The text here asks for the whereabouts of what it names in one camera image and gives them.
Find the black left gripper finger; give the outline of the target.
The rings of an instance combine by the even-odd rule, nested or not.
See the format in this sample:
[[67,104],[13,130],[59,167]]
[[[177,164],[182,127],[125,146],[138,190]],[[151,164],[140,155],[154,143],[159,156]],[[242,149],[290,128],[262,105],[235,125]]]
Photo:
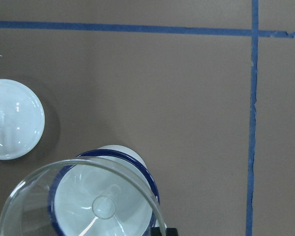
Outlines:
[[151,236],[178,236],[176,228],[166,228],[165,233],[161,232],[160,227],[153,227],[150,230]]

